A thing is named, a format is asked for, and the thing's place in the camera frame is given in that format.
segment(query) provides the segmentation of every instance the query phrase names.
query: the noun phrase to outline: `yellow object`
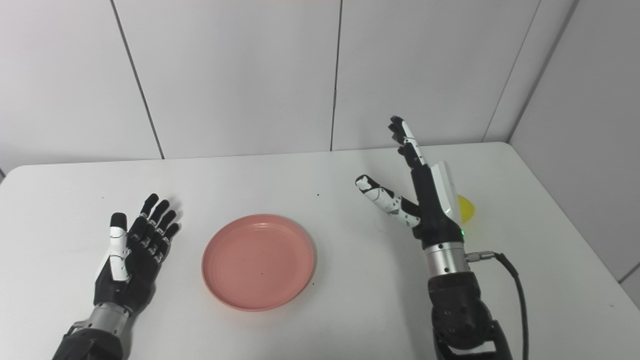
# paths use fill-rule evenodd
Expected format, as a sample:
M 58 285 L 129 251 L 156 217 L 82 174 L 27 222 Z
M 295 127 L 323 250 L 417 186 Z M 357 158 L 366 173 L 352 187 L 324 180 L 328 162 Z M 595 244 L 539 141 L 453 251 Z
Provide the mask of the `yellow object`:
M 462 223 L 468 222 L 474 216 L 476 207 L 464 196 L 458 195 L 460 203 L 460 213 L 462 214 Z

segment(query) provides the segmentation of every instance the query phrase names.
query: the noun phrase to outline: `robotic hand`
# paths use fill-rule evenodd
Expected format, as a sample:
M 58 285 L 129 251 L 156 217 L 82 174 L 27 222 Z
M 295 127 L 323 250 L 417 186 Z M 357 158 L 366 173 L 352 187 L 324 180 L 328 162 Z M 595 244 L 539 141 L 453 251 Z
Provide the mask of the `robotic hand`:
M 120 335 L 153 293 L 160 264 L 180 226 L 169 202 L 151 194 L 127 232 L 127 216 L 111 216 L 110 246 L 95 281 L 91 316 L 74 323 L 53 360 L 121 360 Z
M 422 242 L 431 275 L 428 289 L 433 303 L 431 319 L 438 359 L 512 360 L 500 324 L 492 320 L 480 299 L 476 275 L 468 265 L 504 255 L 465 254 L 458 194 L 447 164 L 429 167 L 403 119 L 392 117 L 389 129 L 394 133 L 392 138 L 400 143 L 398 153 L 411 168 L 418 204 L 380 186 L 367 175 L 358 177 L 356 185 L 384 212 L 411 227 L 414 237 Z M 494 343 L 495 351 L 467 354 L 452 351 L 452 348 L 471 350 L 487 341 Z

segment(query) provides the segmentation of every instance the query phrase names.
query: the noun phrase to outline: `pink plate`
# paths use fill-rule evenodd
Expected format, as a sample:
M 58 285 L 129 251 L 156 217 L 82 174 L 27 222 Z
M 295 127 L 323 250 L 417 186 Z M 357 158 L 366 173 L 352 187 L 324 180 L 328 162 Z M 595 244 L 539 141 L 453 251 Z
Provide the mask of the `pink plate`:
M 209 291 L 239 310 L 262 311 L 290 301 L 307 285 L 314 250 L 304 230 L 276 215 L 250 215 L 213 236 L 202 256 Z

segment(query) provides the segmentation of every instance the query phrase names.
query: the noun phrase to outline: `black cable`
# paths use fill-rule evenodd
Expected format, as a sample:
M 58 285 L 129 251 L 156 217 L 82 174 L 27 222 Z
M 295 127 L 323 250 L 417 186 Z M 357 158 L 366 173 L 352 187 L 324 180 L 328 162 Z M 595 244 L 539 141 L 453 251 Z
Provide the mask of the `black cable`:
M 522 360 L 529 359 L 529 321 L 527 319 L 527 303 L 524 299 L 524 289 L 520 282 L 520 274 L 516 270 L 515 266 L 507 259 L 507 257 L 501 252 L 494 252 L 495 259 L 500 261 L 509 274 L 516 282 L 516 288 L 518 289 L 518 298 L 520 298 L 520 316 L 522 317 Z

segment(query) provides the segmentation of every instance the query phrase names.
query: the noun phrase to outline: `tabletop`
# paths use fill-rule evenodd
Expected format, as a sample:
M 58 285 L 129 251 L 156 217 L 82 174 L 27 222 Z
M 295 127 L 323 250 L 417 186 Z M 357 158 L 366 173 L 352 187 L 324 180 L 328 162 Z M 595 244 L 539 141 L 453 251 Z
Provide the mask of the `tabletop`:
M 532 359 L 637 359 L 640 311 L 509 145 L 422 151 L 449 162 L 476 206 L 463 225 L 467 252 L 503 252 L 520 272 Z M 16 168 L 0 184 L 0 358 L 52 357 L 93 309 L 110 215 L 133 219 L 156 192 L 182 229 L 123 335 L 129 359 L 434 359 L 420 243 L 358 191 L 361 174 L 415 199 L 395 149 Z M 218 229 L 254 213 L 302 226 L 316 268 L 291 302 L 246 313 L 207 291 L 200 262 Z M 471 267 L 520 359 L 513 279 L 497 261 Z

